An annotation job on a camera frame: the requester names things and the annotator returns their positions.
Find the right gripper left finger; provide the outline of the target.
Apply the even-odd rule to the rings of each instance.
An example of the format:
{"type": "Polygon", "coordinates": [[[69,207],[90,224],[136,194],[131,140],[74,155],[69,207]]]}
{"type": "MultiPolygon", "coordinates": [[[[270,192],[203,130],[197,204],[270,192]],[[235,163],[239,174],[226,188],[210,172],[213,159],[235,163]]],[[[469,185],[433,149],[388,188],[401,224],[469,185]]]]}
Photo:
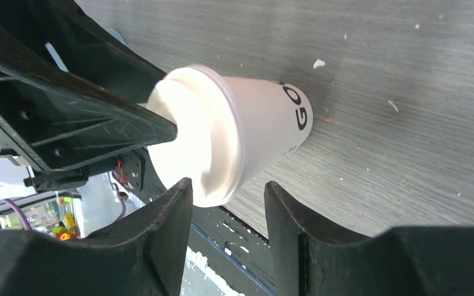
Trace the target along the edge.
{"type": "Polygon", "coordinates": [[[83,239],[0,231],[0,295],[179,295],[192,181],[83,239]]]}

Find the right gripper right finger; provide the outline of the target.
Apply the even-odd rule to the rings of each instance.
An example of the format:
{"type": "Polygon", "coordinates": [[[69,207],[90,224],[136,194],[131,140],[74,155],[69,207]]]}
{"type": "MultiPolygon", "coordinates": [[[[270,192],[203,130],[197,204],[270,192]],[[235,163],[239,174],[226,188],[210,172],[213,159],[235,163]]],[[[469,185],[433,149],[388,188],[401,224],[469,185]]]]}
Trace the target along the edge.
{"type": "Polygon", "coordinates": [[[375,237],[264,188],[277,295],[474,295],[474,227],[401,226],[375,237]]]}

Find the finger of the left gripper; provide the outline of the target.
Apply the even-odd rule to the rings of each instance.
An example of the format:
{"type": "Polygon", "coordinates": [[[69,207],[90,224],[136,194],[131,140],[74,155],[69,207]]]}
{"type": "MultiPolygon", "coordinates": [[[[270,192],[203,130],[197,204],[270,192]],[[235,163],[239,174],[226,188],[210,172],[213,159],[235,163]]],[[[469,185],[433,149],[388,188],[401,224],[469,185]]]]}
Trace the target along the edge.
{"type": "Polygon", "coordinates": [[[90,18],[75,1],[24,1],[70,73],[120,98],[145,103],[163,70],[90,18]]]}
{"type": "Polygon", "coordinates": [[[0,8],[0,147],[38,171],[176,137],[176,125],[69,72],[27,8],[0,8]]]}

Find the white plastic cup lid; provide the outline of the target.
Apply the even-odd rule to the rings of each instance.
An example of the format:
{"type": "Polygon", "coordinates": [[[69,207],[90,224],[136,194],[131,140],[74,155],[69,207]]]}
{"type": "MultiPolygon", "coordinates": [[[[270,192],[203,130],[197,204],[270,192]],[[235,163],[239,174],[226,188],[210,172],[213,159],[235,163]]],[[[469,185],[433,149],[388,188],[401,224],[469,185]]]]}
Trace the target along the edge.
{"type": "Polygon", "coordinates": [[[147,102],[177,128],[175,140],[148,146],[157,176],[167,189],[190,178],[197,207],[228,203],[239,185],[242,142],[231,95],[221,75],[190,65],[169,72],[147,102]]]}

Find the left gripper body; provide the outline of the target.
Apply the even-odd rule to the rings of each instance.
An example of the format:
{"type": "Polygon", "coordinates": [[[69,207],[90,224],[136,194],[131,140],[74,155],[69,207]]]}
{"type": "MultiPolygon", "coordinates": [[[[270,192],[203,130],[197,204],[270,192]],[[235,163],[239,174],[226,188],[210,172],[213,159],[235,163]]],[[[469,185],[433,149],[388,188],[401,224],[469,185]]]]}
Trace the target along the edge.
{"type": "Polygon", "coordinates": [[[20,184],[37,192],[62,191],[84,186],[90,177],[113,173],[117,180],[133,192],[143,188],[145,157],[141,151],[129,151],[105,160],[65,171],[33,171],[20,184]]]}

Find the white paper coffee cup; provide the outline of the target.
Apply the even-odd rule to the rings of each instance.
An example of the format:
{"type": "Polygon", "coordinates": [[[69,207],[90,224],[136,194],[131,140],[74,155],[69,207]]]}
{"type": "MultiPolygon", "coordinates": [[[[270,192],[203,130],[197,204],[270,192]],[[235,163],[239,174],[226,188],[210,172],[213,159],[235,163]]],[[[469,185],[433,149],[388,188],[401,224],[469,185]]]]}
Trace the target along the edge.
{"type": "Polygon", "coordinates": [[[225,76],[234,96],[243,145],[243,185],[308,138],[313,109],[306,94],[280,81],[225,76]]]}

